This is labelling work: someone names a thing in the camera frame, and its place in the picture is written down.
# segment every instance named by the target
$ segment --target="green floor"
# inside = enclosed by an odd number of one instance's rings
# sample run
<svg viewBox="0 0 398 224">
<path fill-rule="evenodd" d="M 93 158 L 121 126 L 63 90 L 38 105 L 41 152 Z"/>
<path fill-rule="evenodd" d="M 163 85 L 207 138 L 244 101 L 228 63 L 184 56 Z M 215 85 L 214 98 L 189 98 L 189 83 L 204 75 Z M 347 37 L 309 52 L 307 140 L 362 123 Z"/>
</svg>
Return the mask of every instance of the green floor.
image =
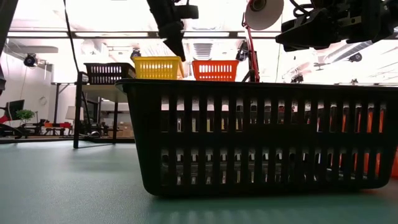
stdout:
<svg viewBox="0 0 398 224">
<path fill-rule="evenodd" d="M 0 145 L 0 224 L 398 223 L 398 181 L 351 195 L 166 200 L 142 186 L 135 145 Z"/>
</svg>

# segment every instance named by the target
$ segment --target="black plastic basket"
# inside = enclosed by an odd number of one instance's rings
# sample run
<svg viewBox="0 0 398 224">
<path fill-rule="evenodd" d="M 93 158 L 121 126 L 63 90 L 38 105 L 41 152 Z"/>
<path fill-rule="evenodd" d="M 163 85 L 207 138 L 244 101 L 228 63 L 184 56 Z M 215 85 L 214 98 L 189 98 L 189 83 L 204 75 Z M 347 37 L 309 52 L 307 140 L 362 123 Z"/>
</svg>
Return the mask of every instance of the black plastic basket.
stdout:
<svg viewBox="0 0 398 224">
<path fill-rule="evenodd" d="M 170 80 L 117 86 L 127 94 L 151 194 L 354 190 L 389 181 L 394 88 Z"/>
<path fill-rule="evenodd" d="M 136 69 L 129 63 L 85 63 L 88 83 L 114 85 L 122 78 L 135 78 Z"/>
</svg>

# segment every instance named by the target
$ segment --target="yellow plastic basket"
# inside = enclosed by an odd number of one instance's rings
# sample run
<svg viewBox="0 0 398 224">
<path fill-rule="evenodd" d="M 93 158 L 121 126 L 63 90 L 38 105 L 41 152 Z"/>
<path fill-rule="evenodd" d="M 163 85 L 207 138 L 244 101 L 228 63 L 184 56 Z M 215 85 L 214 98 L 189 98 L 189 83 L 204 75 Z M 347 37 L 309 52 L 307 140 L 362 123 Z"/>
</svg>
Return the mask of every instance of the yellow plastic basket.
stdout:
<svg viewBox="0 0 398 224">
<path fill-rule="evenodd" d="M 181 80 L 183 67 L 180 57 L 134 57 L 137 78 Z"/>
</svg>

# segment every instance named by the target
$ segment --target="white lamp shade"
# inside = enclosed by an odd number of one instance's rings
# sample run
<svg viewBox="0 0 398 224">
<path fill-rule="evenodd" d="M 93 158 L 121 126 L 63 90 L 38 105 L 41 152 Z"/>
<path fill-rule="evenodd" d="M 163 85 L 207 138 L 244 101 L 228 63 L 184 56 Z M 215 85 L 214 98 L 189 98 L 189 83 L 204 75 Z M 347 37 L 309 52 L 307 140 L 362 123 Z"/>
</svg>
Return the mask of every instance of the white lamp shade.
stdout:
<svg viewBox="0 0 398 224">
<path fill-rule="evenodd" d="M 76 111 L 76 106 L 69 106 L 67 115 L 65 116 L 65 119 L 74 120 L 75 119 L 75 111 Z M 83 108 L 80 108 L 80 121 L 83 121 L 83 120 L 84 120 Z"/>
</svg>

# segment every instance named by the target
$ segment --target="table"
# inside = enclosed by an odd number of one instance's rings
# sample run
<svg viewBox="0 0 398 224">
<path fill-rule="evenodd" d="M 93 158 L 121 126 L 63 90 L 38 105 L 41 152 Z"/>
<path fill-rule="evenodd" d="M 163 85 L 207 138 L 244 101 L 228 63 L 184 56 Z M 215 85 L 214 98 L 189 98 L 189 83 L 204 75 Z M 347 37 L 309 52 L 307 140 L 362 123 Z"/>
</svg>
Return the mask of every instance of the table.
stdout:
<svg viewBox="0 0 398 224">
<path fill-rule="evenodd" d="M 76 82 L 76 112 L 75 112 L 75 133 L 73 135 L 73 148 L 79 148 L 79 130 L 80 130 L 80 110 L 81 94 L 89 93 L 91 96 L 97 96 L 114 102 L 113 129 L 118 128 L 118 103 L 127 103 L 127 96 L 118 90 L 114 85 L 84 85 L 83 72 L 79 72 Z M 113 144 L 116 144 L 116 131 L 113 132 Z"/>
</svg>

